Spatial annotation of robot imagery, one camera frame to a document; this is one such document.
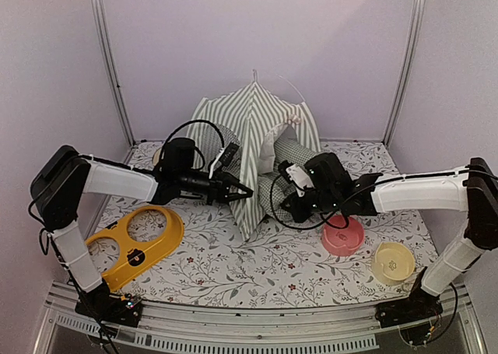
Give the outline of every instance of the floral pattern surface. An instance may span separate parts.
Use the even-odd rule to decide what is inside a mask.
[[[152,166],[158,142],[139,144],[131,164]],[[396,173],[380,143],[323,142],[354,177],[362,173]],[[146,204],[111,197],[97,230]],[[380,284],[370,271],[382,241],[407,246],[416,258],[416,271],[437,257],[430,235],[417,211],[391,212],[357,218],[365,242],[350,257],[329,254],[321,244],[321,229],[296,231],[274,219],[264,219],[248,242],[243,242],[227,205],[207,206],[176,199],[167,205],[185,223],[184,239],[175,252],[123,287],[123,293],[148,300],[216,307],[317,307],[362,303],[408,294],[416,273],[400,286]],[[129,233],[140,241],[158,236],[165,225],[159,212],[136,216]],[[100,271],[117,259],[112,240],[90,245]]]

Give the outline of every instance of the yellow pet bowl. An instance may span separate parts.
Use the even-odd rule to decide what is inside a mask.
[[[372,260],[372,273],[386,286],[401,284],[415,271],[412,252],[400,243],[382,243]]]

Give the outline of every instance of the green striped fabric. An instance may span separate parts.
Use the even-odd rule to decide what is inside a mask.
[[[297,141],[314,152],[320,152],[317,126],[308,106],[287,103],[252,82],[236,92],[218,99],[202,99],[192,119],[205,119],[232,130],[240,140],[242,157],[240,182],[254,191],[252,198],[232,202],[230,207],[245,240],[248,240],[265,211],[258,202],[258,159],[265,135],[275,126],[289,123]],[[205,126],[192,124],[187,137],[200,145]]]

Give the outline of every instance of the black cable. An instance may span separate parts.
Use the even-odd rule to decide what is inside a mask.
[[[192,121],[188,121],[188,122],[183,123],[177,129],[175,129],[173,132],[170,133],[170,135],[168,136],[168,138],[166,139],[166,141],[164,143],[166,144],[167,142],[169,142],[171,140],[171,138],[173,138],[173,136],[175,136],[177,134],[177,132],[179,132],[183,127],[186,127],[186,126],[188,126],[190,124],[194,124],[194,123],[206,123],[206,124],[209,124],[211,127],[213,127],[219,136],[219,140],[221,141],[221,147],[225,148],[225,139],[223,138],[223,134],[219,130],[218,126],[216,126],[216,124],[212,123],[211,121],[207,121],[206,119],[194,119]]]
[[[451,282],[450,283],[450,287],[453,289],[453,292],[454,292],[454,308],[453,308],[453,314],[451,315],[451,319],[450,321],[448,322],[447,326],[444,327],[444,330],[442,330],[441,333],[439,333],[438,336],[434,337],[434,338],[430,338],[429,341],[427,342],[428,344],[430,344],[431,342],[434,342],[436,340],[439,340],[446,332],[448,329],[450,329],[451,327],[451,324],[453,323],[455,317],[457,316],[457,310],[458,310],[458,291],[457,289],[454,287],[453,283]]]
[[[200,150],[197,146],[195,146],[195,147],[194,147],[194,150],[195,150],[195,151],[199,154],[199,156],[201,157],[201,159],[202,159],[202,166],[201,166],[201,167],[199,167],[199,168],[197,168],[197,169],[193,169],[193,170],[200,171],[200,170],[202,170],[202,169],[204,168],[204,166],[205,166],[205,158],[204,158],[204,155],[202,154],[201,150]]]
[[[272,214],[273,218],[277,221],[277,223],[281,224],[284,227],[290,228],[291,230],[303,230],[303,231],[308,231],[308,230],[314,230],[318,228],[319,226],[323,226],[324,222],[320,222],[314,226],[310,227],[296,227],[296,226],[291,226],[286,223],[284,223],[279,217],[277,216],[275,212],[275,206],[273,205],[273,188],[275,187],[275,184],[279,178],[281,178],[282,175],[278,175],[275,179],[273,179],[272,185],[270,186],[270,207],[272,209]]]
[[[345,223],[345,225],[344,225],[344,226],[342,226],[342,227],[335,226],[335,225],[333,225],[332,223],[330,223],[330,222],[328,221],[329,219],[325,218],[325,217],[324,217],[324,215],[323,215],[322,213],[320,213],[320,218],[321,218],[321,220],[325,221],[325,222],[326,222],[326,223],[327,223],[330,227],[335,228],[335,229],[337,229],[337,230],[343,230],[343,229],[345,229],[345,228],[348,228],[348,227],[349,227],[349,217],[348,217],[348,216],[345,216],[345,215],[342,215],[342,218],[344,219],[344,223]]]
[[[81,287],[79,286],[78,282],[76,281],[76,279],[75,279],[74,275],[71,273],[71,271],[69,269],[67,269],[66,271],[69,273],[69,280],[74,285],[76,292],[78,293],[79,299],[81,300],[81,302],[83,303],[83,305],[85,306],[87,311],[90,314],[92,314],[92,318],[95,320],[95,322],[99,325],[100,332],[103,332],[105,334],[107,340],[109,341],[110,347],[114,350],[114,353],[119,354],[119,351],[117,350],[116,345],[112,341],[112,338],[110,338],[109,332],[107,331],[107,327],[105,326],[105,324],[102,323],[102,321],[98,318],[95,311],[93,311],[93,309],[90,307],[89,302],[86,299],[85,292],[81,289]]]
[[[103,336],[100,335],[100,347],[102,348],[103,351],[106,352],[106,354],[112,354],[109,350],[107,350],[107,347],[106,347],[107,344],[104,344],[103,343]]]
[[[40,232],[38,233],[38,243],[40,244],[41,252],[44,255],[47,255],[48,250],[50,249],[50,237],[47,235],[47,240],[46,240],[45,245],[44,245],[44,242],[42,240],[42,235],[44,233],[47,233],[47,230],[45,228],[42,228],[40,230]]]
[[[294,187],[296,187],[298,191],[305,192],[305,190],[302,189],[299,185],[297,185],[295,181],[290,181],[290,182],[293,184]]]
[[[32,202],[28,205],[28,213],[30,214],[30,216],[32,218],[34,218],[36,221],[38,221],[39,223],[41,223],[43,226],[45,226],[45,222],[39,218],[38,216],[36,216],[34,213],[33,213],[33,206],[37,203],[37,201],[40,199],[40,197],[45,193],[45,191],[47,191],[47,189],[50,187],[50,185],[46,186],[33,200]],[[56,246],[54,245],[54,240],[47,236],[47,241],[44,245],[43,241],[42,241],[42,234],[43,233],[48,233],[49,231],[45,228],[42,228],[40,230],[40,232],[38,233],[38,242],[40,244],[40,249],[41,249],[41,252],[43,253],[43,255],[47,255],[48,254],[48,251],[50,249],[50,245],[52,245],[52,247],[54,248],[55,250],[55,253],[57,255],[57,257],[59,258],[59,261],[64,263],[64,260],[62,258],[62,254],[60,254],[59,251],[57,251],[57,248]],[[106,338],[107,340],[109,340],[109,343],[110,343],[110,346],[112,347],[112,349],[115,351],[115,354],[119,354],[119,351],[117,350],[116,346],[114,345],[114,343],[112,342],[112,339],[110,338],[109,336],[109,333],[107,332],[107,329],[105,328],[104,324],[102,324],[102,322],[99,320],[99,318],[96,316],[96,314],[94,313],[94,311],[89,307],[89,304],[87,303],[87,300],[86,300],[86,296],[84,295],[84,292],[81,290],[81,288],[79,287],[75,277],[73,276],[73,274],[71,273],[71,271],[67,268],[66,271],[69,273],[69,280],[73,283],[75,289],[76,289],[76,292],[78,293],[78,296],[79,298],[81,299],[83,305],[85,305],[85,308],[92,314],[93,316],[93,319],[95,320],[95,322],[99,325],[99,328],[100,330],[106,335]],[[105,348],[104,346],[102,346],[104,348],[104,350],[110,354],[110,352],[107,351],[107,348]]]
[[[95,162],[105,163],[106,165],[110,165],[110,166],[120,167],[121,169],[124,169],[124,170],[136,171],[137,173],[143,173],[145,175],[153,175],[152,170],[140,169],[138,167],[130,166],[130,165],[127,165],[126,163],[115,162],[115,161],[112,161],[110,159],[104,159],[104,158],[94,157],[94,156],[87,156],[85,154],[80,154],[79,157],[87,159],[89,161],[95,161]]]
[[[461,173],[480,173],[481,175],[486,175],[487,177],[491,177],[492,179],[498,181],[498,177],[496,177],[495,175],[491,174],[491,173],[487,173],[485,171],[481,171],[481,170],[460,170],[460,171],[457,171],[456,173],[458,174],[461,174]],[[398,176],[398,177],[392,177],[392,178],[389,178],[389,179],[386,179],[386,180],[383,180],[383,181],[376,181],[375,183],[371,184],[371,185],[368,185],[358,191],[356,191],[355,193],[353,193],[352,195],[348,196],[343,202],[342,204],[336,209],[334,210],[333,212],[331,212],[327,217],[326,217],[326,220],[329,220],[333,215],[335,215],[337,212],[339,212],[341,210],[341,207],[346,203],[346,202],[349,202],[351,201],[352,199],[354,199],[356,196],[358,195],[361,195],[364,191],[368,191],[372,188],[375,188],[379,185],[382,185],[382,184],[388,184],[388,183],[392,183],[392,182],[395,182],[395,181],[403,181],[403,180],[410,180],[410,179],[419,179],[419,178],[422,178],[422,177],[448,177],[448,176],[451,176],[451,175],[455,175],[455,171],[445,171],[445,172],[442,172],[442,173],[418,173],[418,174],[413,174],[413,175],[405,175],[405,176]],[[309,227],[296,227],[296,226],[290,226],[286,223],[284,223],[281,219],[279,219],[276,215],[276,212],[275,212],[275,207],[273,205],[273,189],[274,189],[274,186],[276,184],[276,181],[282,177],[282,175],[278,175],[272,182],[272,186],[270,187],[270,206],[272,208],[272,214],[273,214],[273,218],[281,225],[283,225],[284,227],[286,228],[290,228],[291,230],[302,230],[302,231],[307,231],[307,230],[315,230],[316,228],[318,228],[319,226],[322,226],[326,223],[325,220],[322,220],[321,222],[319,222],[318,224],[316,225],[313,225],[313,226],[309,226]]]

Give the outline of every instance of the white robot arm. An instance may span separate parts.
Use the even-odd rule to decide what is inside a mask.
[[[498,183],[486,162],[416,175],[369,173],[353,181],[333,153],[322,153],[304,168],[284,163],[282,176],[299,187],[282,203],[294,220],[315,212],[375,216],[406,209],[468,212],[468,220],[438,259],[424,269],[407,299],[377,305],[382,326],[440,314],[438,296],[487,250],[498,247]]]
[[[219,160],[222,166],[227,166],[237,146],[230,144],[224,150]],[[30,186],[33,197],[30,208],[37,206],[41,219],[36,219],[44,224],[59,261],[82,295],[77,312],[99,321],[137,326],[141,311],[141,305],[132,296],[121,299],[110,295],[108,285],[91,260],[77,220],[83,194],[116,195],[154,205],[165,205],[181,197],[183,191],[196,194],[196,198],[206,197],[208,204],[252,196],[251,189],[222,171],[222,167],[210,173],[192,168],[194,152],[192,140],[175,138],[164,144],[154,169],[143,170],[79,155],[65,145],[35,177]]]

